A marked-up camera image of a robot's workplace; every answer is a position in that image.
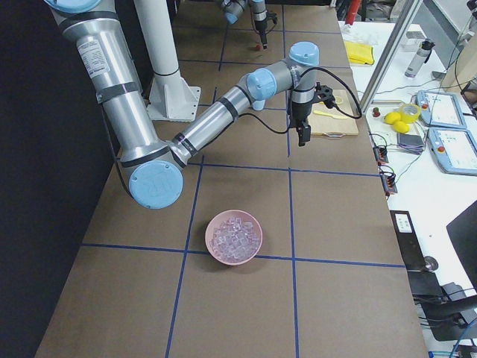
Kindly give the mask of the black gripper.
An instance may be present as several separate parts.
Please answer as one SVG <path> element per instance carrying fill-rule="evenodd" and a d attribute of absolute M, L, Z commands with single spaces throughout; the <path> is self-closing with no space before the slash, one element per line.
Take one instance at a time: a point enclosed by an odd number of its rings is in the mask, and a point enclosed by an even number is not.
<path fill-rule="evenodd" d="M 311 139 L 311 127 L 308 117 L 312 111 L 312 103 L 292 102 L 290 105 L 291 127 L 297 129 L 298 145 L 305 146 Z"/>
<path fill-rule="evenodd" d="M 255 29 L 259 32 L 260 40 L 262 43 L 262 48 L 268 48 L 268 41 L 267 41 L 267 15 L 266 14 L 255 14 L 254 15 L 254 25 Z"/>

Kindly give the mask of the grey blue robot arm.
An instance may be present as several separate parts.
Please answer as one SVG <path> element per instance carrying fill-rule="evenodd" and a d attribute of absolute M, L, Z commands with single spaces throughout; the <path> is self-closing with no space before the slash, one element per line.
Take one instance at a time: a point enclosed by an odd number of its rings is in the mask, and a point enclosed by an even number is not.
<path fill-rule="evenodd" d="M 246 7 L 250 8 L 252 22 L 255 26 L 256 32 L 259 35 L 260 42 L 263 49 L 268 48 L 267 40 L 267 26 L 268 26 L 268 10 L 265 6 L 265 1 L 260 0 L 218 0 L 215 1 L 218 7 L 223 12 L 226 21 L 233 25 L 240 16 L 245 12 Z"/>
<path fill-rule="evenodd" d="M 146 104 L 113 1 L 50 1 L 62 35 L 78 50 L 101 109 L 122 148 L 119 171 L 130 196 L 148 209 L 172 205 L 183 190 L 182 169 L 189 159 L 222 135 L 240 116 L 288 92 L 290 125 L 298 142 L 311 137 L 308 116 L 317 102 L 320 50 L 311 42 L 293 44 L 288 55 L 244 75 L 202 114 L 196 114 L 200 89 L 180 74 L 165 1 L 136 1 L 142 34 L 154 70 Z"/>

